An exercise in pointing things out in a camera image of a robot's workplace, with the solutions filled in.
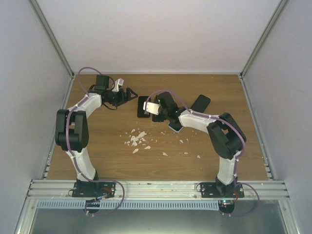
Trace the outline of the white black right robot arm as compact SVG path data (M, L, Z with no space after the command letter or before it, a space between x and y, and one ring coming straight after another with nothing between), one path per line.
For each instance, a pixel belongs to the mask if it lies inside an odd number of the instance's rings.
M229 113L208 115L204 111L211 100L199 95L190 108L178 107L170 92L163 92L153 102L144 104L144 110L151 113L154 122L169 121L169 128L180 132L193 128L210 137L212 146L219 156L219 171L215 179L216 193L228 197L237 183L237 160L245 151L246 136Z

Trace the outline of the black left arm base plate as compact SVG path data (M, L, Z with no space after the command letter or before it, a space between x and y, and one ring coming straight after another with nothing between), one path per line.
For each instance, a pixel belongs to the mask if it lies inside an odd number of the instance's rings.
M69 190L70 197L111 198L115 196L114 182L90 182L77 180L73 189Z

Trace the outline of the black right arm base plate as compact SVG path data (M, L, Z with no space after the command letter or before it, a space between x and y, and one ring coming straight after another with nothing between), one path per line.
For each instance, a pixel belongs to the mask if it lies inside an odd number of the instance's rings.
M201 193L202 198L244 198L242 185L232 182L229 185L216 182L201 182L195 189Z

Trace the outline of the black phone case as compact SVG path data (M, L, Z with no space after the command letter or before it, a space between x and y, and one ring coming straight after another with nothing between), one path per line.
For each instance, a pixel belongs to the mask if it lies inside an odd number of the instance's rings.
M139 96L137 101L137 117L138 118L149 118L150 113L145 113L145 110L143 109L144 103L148 96Z

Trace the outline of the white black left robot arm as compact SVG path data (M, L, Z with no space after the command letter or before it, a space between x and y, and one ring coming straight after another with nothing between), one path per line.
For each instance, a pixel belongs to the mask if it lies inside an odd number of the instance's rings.
M86 91L83 99L69 109L60 109L56 115L55 142L70 157L77 173L76 185L95 197L100 193L98 174L93 167L87 145L89 142L88 117L104 106L110 110L135 99L138 94L131 88L123 89L124 80L114 81L110 76L98 75L96 83Z

